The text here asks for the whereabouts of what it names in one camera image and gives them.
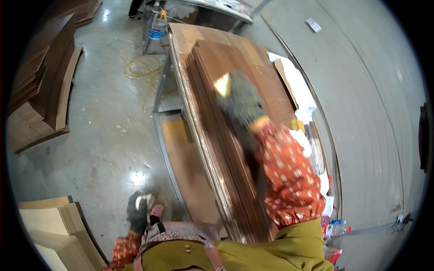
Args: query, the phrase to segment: apron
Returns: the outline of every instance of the apron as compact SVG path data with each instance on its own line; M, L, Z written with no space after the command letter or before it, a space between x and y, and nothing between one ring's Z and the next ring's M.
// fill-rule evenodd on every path
M148 232L144 244L141 245L137 257L134 259L134 271L143 271L141 255L144 252L161 242L173 240L186 240L202 243L204 245L205 253L214 267L214 270L226 271L213 242L219 240L217 231L213 229L204 230L196 226L194 223L186 222L180 223L180 225L171 225L166 228L161 222L153 225L152 229Z

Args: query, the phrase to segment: white wall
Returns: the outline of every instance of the white wall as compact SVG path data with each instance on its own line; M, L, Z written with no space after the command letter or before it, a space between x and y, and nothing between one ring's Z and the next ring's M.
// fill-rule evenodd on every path
M261 15L318 96L321 136L328 125L339 163L344 219L362 229L413 212L424 183L417 134L425 96L415 54L388 9L373 0L273 0ZM309 17L322 27L319 33L306 25ZM242 35L284 53L258 16ZM385 233L342 238L338 265L384 268L402 239Z

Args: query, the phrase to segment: workshop floor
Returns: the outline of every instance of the workshop floor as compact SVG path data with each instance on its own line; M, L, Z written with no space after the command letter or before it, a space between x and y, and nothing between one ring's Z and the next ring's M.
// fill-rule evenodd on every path
M125 210L134 191L152 192L163 202L164 220L185 215L158 143L152 93L145 103L149 78L124 75L142 50L143 21L128 18L129 5L104 0L93 22L76 30L84 54L69 104L71 132L19 155L8 153L16 200L71 195L108 260L115 239L128 232Z

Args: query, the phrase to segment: yellow hose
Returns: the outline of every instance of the yellow hose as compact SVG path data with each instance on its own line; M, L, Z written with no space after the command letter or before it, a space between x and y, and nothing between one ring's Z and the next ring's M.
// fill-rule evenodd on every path
M156 69L149 68L149 65L140 59L141 57L152 57L152 58L154 58L158 62L158 68L156 68ZM141 72L141 71L133 70L132 67L131 67L131 64L134 63L134 62L139 62L139 63L143 64L146 67L147 71ZM125 67L124 67L125 76L127 76L130 79L133 79L135 77L148 76L148 75L150 76L149 91L146 94L145 101L142 104L142 108L145 107L146 102L148 101L149 92L152 92L155 95L155 90L153 89L153 85L154 85L155 77L157 77L158 72L159 72L160 69L161 69L160 60L158 58L156 58L155 56L153 56L153 55L140 55L140 56L136 56L130 62L128 62L125 65Z

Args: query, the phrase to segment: work glove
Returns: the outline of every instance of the work glove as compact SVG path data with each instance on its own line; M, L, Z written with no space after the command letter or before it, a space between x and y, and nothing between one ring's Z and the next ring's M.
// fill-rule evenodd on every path
M130 231L143 235L146 226L148 225L148 206L146 200L141 200L139 209L137 210L135 207L135 201L138 196L141 196L141 193L136 191L128 200L127 220L131 223Z
M225 114L250 130L257 120L266 116L263 101L256 87L243 72L233 71L229 75L230 94L225 98L216 93L217 103Z

